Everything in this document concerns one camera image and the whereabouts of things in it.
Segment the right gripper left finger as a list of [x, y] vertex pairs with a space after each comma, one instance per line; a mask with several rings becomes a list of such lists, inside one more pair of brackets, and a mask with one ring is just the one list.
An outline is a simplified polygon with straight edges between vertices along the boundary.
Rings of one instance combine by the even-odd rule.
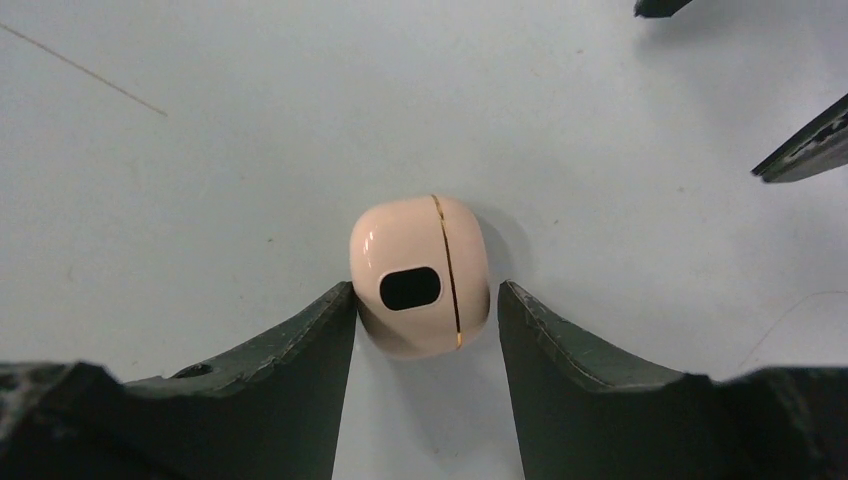
[[329, 479], [356, 326], [352, 286], [171, 377], [87, 362], [1, 367], [5, 479]]

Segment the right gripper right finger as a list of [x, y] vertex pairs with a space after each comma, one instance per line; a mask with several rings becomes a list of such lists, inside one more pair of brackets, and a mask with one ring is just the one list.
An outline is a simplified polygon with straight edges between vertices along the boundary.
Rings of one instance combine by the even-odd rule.
[[512, 281], [497, 319], [528, 479], [843, 479], [847, 371], [726, 381], [633, 355]]

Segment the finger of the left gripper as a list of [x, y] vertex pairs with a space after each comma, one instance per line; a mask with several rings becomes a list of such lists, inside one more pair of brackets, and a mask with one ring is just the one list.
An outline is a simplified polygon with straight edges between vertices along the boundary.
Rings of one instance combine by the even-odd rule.
[[780, 145], [751, 174], [763, 183], [793, 183], [847, 165], [847, 96]]
[[640, 18], [670, 18], [692, 0], [637, 0], [634, 15]]

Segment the beige earbud charging case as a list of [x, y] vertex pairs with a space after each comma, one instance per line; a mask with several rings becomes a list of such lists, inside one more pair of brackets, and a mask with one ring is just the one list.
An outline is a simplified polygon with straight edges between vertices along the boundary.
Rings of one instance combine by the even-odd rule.
[[430, 194], [377, 205], [354, 224], [351, 280], [363, 327], [399, 360], [460, 350], [484, 330], [491, 289], [486, 246], [463, 202]]

